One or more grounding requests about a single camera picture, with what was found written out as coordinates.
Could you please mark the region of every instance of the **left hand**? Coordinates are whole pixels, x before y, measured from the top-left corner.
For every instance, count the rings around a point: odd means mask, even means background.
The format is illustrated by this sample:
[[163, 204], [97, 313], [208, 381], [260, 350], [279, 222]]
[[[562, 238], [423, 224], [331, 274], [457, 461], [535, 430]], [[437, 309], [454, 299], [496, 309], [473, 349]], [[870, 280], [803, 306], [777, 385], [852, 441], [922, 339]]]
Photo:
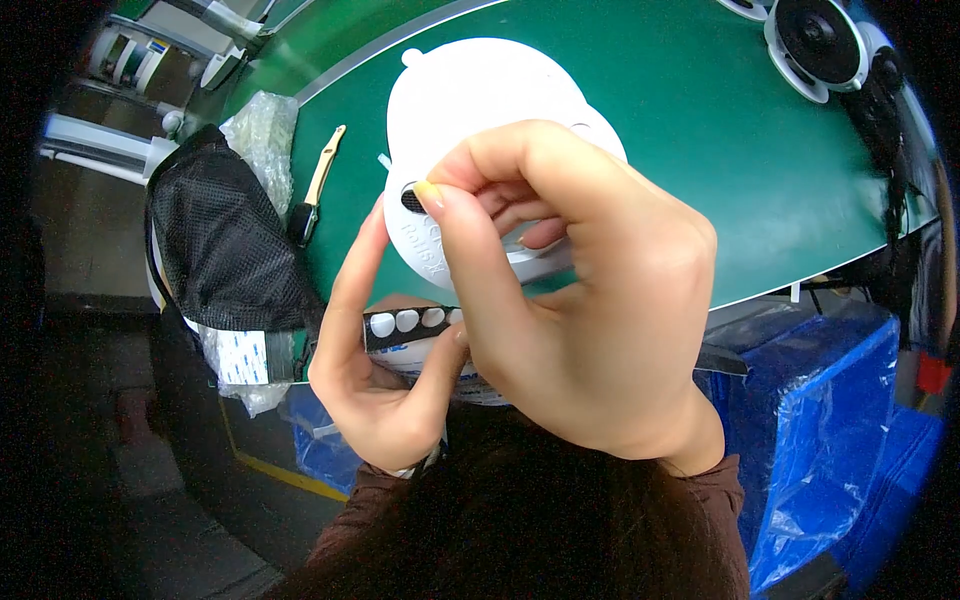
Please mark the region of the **left hand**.
[[467, 361], [467, 336], [463, 323], [448, 327], [411, 390], [397, 389], [400, 378], [371, 362], [363, 348], [364, 306], [389, 241], [377, 201], [333, 282], [307, 378], [360, 458], [401, 470], [440, 441], [450, 395]]

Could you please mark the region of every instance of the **brown sweater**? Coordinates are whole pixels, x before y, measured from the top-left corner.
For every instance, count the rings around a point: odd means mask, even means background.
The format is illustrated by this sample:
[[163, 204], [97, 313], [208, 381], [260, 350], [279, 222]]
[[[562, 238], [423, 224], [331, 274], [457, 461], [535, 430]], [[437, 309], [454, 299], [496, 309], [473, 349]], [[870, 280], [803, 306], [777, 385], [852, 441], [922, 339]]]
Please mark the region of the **brown sweater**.
[[[731, 561], [737, 596], [750, 595], [750, 573], [736, 519], [743, 508], [743, 488], [737, 480], [740, 457], [733, 454], [705, 473], [681, 479], [690, 493], [703, 505], [711, 524], [721, 534], [721, 543]], [[353, 538], [370, 524], [377, 508], [396, 486], [410, 485], [390, 473], [364, 463], [357, 470], [356, 486], [347, 506], [321, 533], [308, 562], [335, 551], [344, 540]]]

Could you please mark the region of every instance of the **painted fingernail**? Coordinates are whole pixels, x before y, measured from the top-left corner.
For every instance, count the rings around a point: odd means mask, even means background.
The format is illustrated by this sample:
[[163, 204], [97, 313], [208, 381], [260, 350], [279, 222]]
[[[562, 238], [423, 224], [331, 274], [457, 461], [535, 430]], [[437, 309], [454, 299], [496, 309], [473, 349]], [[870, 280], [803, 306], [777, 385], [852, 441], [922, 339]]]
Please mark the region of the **painted fingernail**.
[[423, 209], [430, 213], [431, 217], [436, 218], [437, 214], [444, 209], [444, 197], [440, 195], [437, 186], [429, 181], [417, 181], [413, 189]]

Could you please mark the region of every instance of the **blue bin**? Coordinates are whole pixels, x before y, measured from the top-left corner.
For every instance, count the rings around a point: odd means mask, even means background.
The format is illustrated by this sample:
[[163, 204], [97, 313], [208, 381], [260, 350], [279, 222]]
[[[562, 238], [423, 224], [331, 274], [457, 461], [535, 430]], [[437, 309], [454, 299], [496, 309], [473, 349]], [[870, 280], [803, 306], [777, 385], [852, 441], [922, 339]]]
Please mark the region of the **blue bin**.
[[848, 598], [860, 597], [876, 576], [917, 503], [943, 436], [943, 422], [895, 406], [890, 433], [866, 506], [830, 554], [847, 572]]
[[893, 406], [899, 327], [851, 302], [831, 317], [781, 305], [711, 331], [745, 378], [698, 383], [740, 455], [739, 519], [756, 594], [829, 549], [863, 511]]

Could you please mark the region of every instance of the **bubble wrap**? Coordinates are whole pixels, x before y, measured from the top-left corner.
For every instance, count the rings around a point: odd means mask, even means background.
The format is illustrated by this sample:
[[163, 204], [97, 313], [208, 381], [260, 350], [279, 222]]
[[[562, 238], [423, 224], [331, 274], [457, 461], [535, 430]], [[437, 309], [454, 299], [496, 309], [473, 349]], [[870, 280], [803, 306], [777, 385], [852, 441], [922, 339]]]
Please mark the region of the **bubble wrap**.
[[281, 219], [293, 195], [290, 149], [298, 110], [293, 98], [258, 91], [220, 126], [230, 149], [250, 165]]

